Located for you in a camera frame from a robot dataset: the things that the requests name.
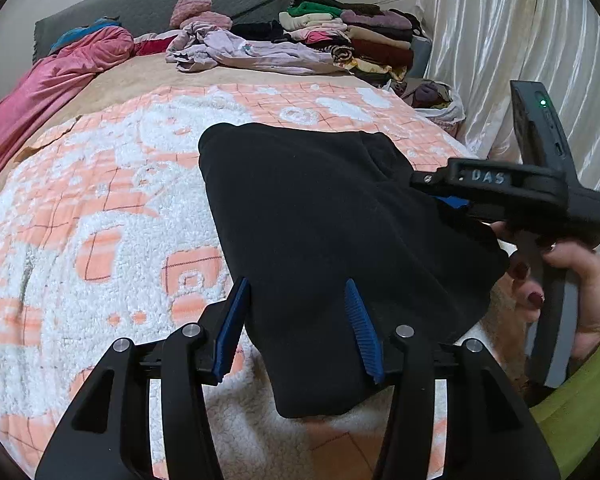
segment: hand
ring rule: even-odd
[[[491,228],[498,238],[513,243],[504,222],[496,222]],[[573,269],[580,277],[580,311],[571,357],[584,361],[600,344],[600,255],[577,240],[559,240],[543,251],[542,259],[558,269]],[[536,321],[544,292],[529,276],[529,266],[518,252],[511,255],[507,273],[513,278],[516,312],[526,322]]]

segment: green sleeve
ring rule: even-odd
[[[567,478],[600,437],[600,346],[531,414]]]

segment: orange plaid pattern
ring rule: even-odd
[[[41,250],[62,251],[85,218],[107,212],[123,211],[133,215],[158,218],[159,211],[148,206],[151,196],[138,190],[133,182],[137,168],[116,163],[113,149],[96,152],[87,162],[72,153],[97,139],[76,141],[75,144],[60,139],[79,139],[76,135],[88,133],[106,124],[123,121],[129,114],[155,103],[168,103],[179,96],[204,97],[215,92],[230,94],[242,105],[254,122],[287,128],[305,128],[325,132],[363,130],[383,132],[403,152],[418,170],[432,171],[446,163],[450,156],[462,156],[457,145],[438,127],[422,120],[417,113],[397,97],[381,91],[376,95],[389,103],[388,107],[375,107],[367,103],[355,88],[341,88],[330,84],[287,84],[275,87],[227,84],[211,88],[158,88],[154,92],[132,99],[122,105],[109,107],[98,113],[78,117],[47,130],[33,146],[40,150],[35,164],[25,160],[9,177],[18,184],[21,199],[9,214],[0,219],[0,289],[6,286],[1,274],[7,257],[17,243]],[[316,102],[317,97],[328,97],[355,105],[364,110],[369,121],[360,121],[339,114]],[[281,117],[284,108],[302,108],[316,117],[314,124],[297,124]],[[190,128],[181,128],[176,136],[186,135]],[[157,150],[142,143],[137,146],[145,162],[168,162],[182,168],[194,168],[198,153],[175,153]],[[91,234],[77,250],[74,269],[85,282],[106,283],[115,272],[113,264],[122,231],[118,226],[108,226]],[[201,286],[208,287],[219,279],[223,258],[215,247],[193,247],[171,253],[160,270],[164,292],[172,298],[171,318],[176,325],[197,320],[206,305],[199,293]],[[224,284],[225,290],[230,282]],[[5,298],[0,294],[0,346],[42,351],[42,319],[49,304],[24,304],[21,298]],[[147,322],[147,312],[136,311],[130,316],[138,326]],[[103,326],[117,326],[121,313],[109,314],[101,320]],[[232,373],[242,369],[244,353],[238,350]],[[43,362],[41,366],[53,366]],[[72,378],[68,395],[72,398],[88,376],[91,367],[81,370]],[[43,415],[27,416],[20,413],[0,415],[0,439],[14,458],[32,474],[42,456],[61,413],[49,406]],[[308,423],[306,432],[314,457],[317,478],[370,479],[378,456],[380,436],[354,434],[334,430],[328,422]],[[434,449],[432,468],[440,464],[440,450]],[[156,474],[164,476],[164,463],[155,467]]]

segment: quilted headboard cover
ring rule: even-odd
[[[120,16],[133,37],[169,30],[169,19],[178,0],[84,0],[36,22],[33,61],[45,57],[55,40],[71,28],[90,25],[103,16]],[[292,0],[212,0],[212,10],[235,23],[269,22]]]

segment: striped sheer curtain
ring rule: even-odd
[[[434,42],[427,77],[454,86],[466,108],[458,140],[482,158],[519,160],[509,80],[541,81],[581,182],[600,190],[600,17],[590,2],[418,0],[417,6]]]

